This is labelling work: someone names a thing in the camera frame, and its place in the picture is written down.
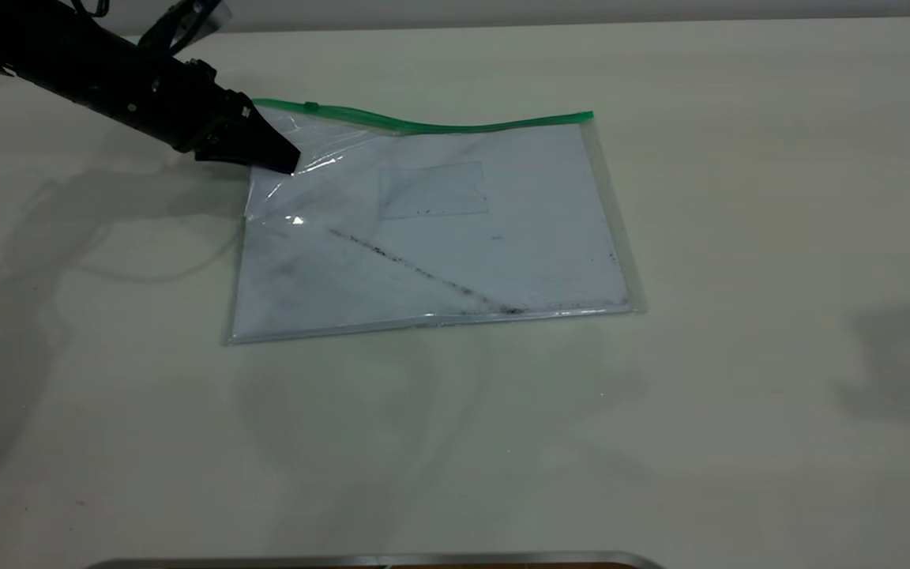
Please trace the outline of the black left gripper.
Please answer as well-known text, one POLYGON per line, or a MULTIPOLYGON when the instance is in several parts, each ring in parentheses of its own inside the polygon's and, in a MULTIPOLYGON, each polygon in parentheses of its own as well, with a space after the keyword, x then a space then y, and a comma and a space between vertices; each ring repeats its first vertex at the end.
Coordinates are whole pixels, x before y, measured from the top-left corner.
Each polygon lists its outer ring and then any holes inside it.
POLYGON ((218 162, 294 171, 296 145, 282 136, 242 92, 216 83, 200 60, 141 62, 138 129, 175 150, 218 162))

